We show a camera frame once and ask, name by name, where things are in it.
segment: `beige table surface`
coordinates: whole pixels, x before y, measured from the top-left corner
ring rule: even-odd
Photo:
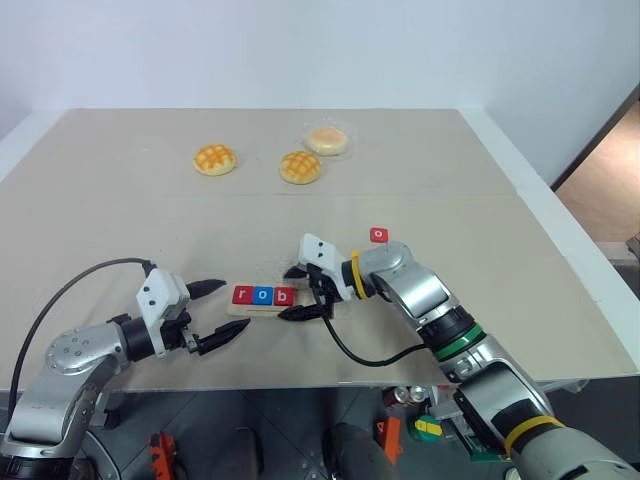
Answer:
[[[327,160],[308,186],[282,182],[280,158],[305,125],[334,119],[351,131],[347,158]],[[197,174],[201,146],[226,143],[239,168]],[[539,380],[621,375],[635,366],[606,319],[509,180],[455,110],[76,110],[0,183],[0,388],[48,298],[84,268],[113,257],[151,258],[186,281],[278,283],[312,232],[343,253],[371,244],[371,226],[407,243]],[[22,385],[60,332],[137,313],[142,273],[118,266],[70,291],[46,319]],[[229,320],[230,289],[191,304],[208,334]],[[417,341],[379,299],[338,305],[345,343],[369,359]],[[256,318],[204,357],[176,351],[116,380],[130,390],[429,384],[431,355],[367,368],[333,344],[320,321]]]

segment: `wooden board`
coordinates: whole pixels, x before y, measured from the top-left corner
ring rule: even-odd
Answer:
[[[278,176],[304,125],[338,118],[355,131],[351,155],[324,161],[308,186]],[[209,143],[239,168],[209,178],[191,159]],[[37,311],[78,271],[119,256],[151,258],[185,280],[280,282],[312,232],[348,254],[389,228],[433,268],[476,319],[537,379],[632,373],[606,319],[464,120],[449,110],[72,111],[0,183],[3,231],[0,347],[15,358]],[[136,313],[136,267],[80,284],[54,309],[25,364],[23,385],[64,329]],[[208,334],[229,320],[229,289],[190,308]],[[388,357],[417,341],[379,299],[339,305],[335,326],[361,356]],[[12,362],[0,366],[7,388]],[[121,388],[202,389],[439,383],[427,352],[372,369],[346,358],[319,321],[256,319],[205,357],[147,359]]]

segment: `yellow ring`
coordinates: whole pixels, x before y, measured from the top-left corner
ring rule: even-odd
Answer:
[[[351,253],[351,271],[353,272],[353,281],[356,284],[356,292],[361,299],[367,298],[367,293],[364,291],[364,285],[362,285],[362,278],[360,278],[360,267],[358,266],[358,258],[360,253],[354,250]]]
[[[511,433],[507,435],[507,439],[504,441],[504,450],[505,452],[507,452],[507,457],[511,458],[511,448],[513,448],[513,444],[516,440],[518,440],[518,438],[520,438],[523,433],[528,432],[538,425],[544,425],[545,423],[552,423],[553,425],[564,427],[564,425],[557,419],[549,417],[548,415],[540,415],[539,417],[533,417],[529,420],[525,420],[516,428],[511,430]]]

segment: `yellow object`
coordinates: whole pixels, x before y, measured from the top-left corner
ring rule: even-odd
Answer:
[[[507,439],[504,441],[504,450],[507,453],[507,457],[511,458],[511,448],[513,448],[513,444],[516,440],[518,440],[518,438],[520,438],[523,433],[528,432],[538,425],[544,425],[545,423],[552,423],[553,425],[564,427],[564,425],[559,420],[553,417],[549,417],[548,415],[540,415],[538,417],[533,417],[529,420],[525,420],[516,428],[511,430],[511,433],[507,435]]]
[[[416,430],[420,432],[429,433],[431,435],[441,436],[442,427],[436,423],[425,422],[424,420],[416,420]]]
[[[280,162],[280,176],[285,182],[304,185],[318,179],[320,162],[309,152],[293,152]]]
[[[347,149],[347,134],[334,127],[317,128],[307,137],[307,146],[318,155],[339,155]]]
[[[193,167],[203,175],[224,175],[236,166],[236,156],[226,145],[207,145],[193,157]]]
[[[360,253],[354,250],[351,254],[351,271],[353,272],[353,281],[356,283],[356,292],[358,296],[364,300],[367,298],[367,292],[364,291],[364,285],[362,285],[362,278],[360,278],[360,266],[358,265],[358,258]]]

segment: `black cable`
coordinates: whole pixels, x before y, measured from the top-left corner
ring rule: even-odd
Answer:
[[[360,358],[351,350],[349,350],[349,348],[342,342],[342,340],[340,340],[338,333],[333,328],[333,325],[331,325],[331,321],[329,320],[329,316],[327,315],[327,312],[324,309],[324,305],[320,303],[320,295],[318,294],[316,289],[313,287],[311,287],[311,291],[313,292],[313,298],[315,299],[316,303],[323,307],[322,320],[324,320],[324,324],[327,326],[327,330],[329,330],[329,333],[331,334],[331,338],[333,338],[333,341],[336,342],[336,345],[340,347],[340,350],[342,350],[347,357],[349,357],[354,362],[359,363],[360,365],[364,365],[365,367],[386,367],[387,365],[391,365],[392,363],[397,362],[401,358],[406,357],[410,353],[413,353],[418,350],[422,350],[423,348],[427,348],[427,345],[425,345],[424,343],[420,345],[414,345],[413,347],[406,348],[402,350],[400,353],[394,355],[393,357],[387,358],[386,360],[372,361],[372,360],[365,360],[364,358]]]
[[[24,339],[24,343],[22,344],[22,348],[20,349],[20,353],[18,354],[18,359],[16,360],[16,365],[13,369],[13,376],[11,377],[11,390],[9,390],[9,408],[7,410],[8,421],[11,421],[11,417],[13,416],[13,411],[16,408],[16,402],[18,399],[18,384],[20,383],[20,373],[22,371],[22,365],[24,364],[24,359],[27,356],[27,350],[29,349],[29,345],[31,345],[31,341],[36,334],[36,330],[44,320],[44,317],[49,313],[49,310],[53,307],[53,305],[60,299],[62,295],[65,294],[67,290],[73,287],[76,283],[82,280],[87,275],[95,272],[96,270],[100,270],[101,268],[110,267],[111,265],[118,265],[121,263],[139,263],[142,265],[144,269],[145,275],[149,275],[149,272],[155,268],[155,265],[149,261],[144,260],[142,258],[117,258],[115,260],[109,260],[107,262],[98,263],[91,268],[88,268],[84,272],[76,275],[72,280],[70,280],[64,287],[56,292],[56,294],[51,297],[51,300],[47,302],[44,308],[40,311],[38,316],[36,317],[33,325],[31,325],[31,329]]]

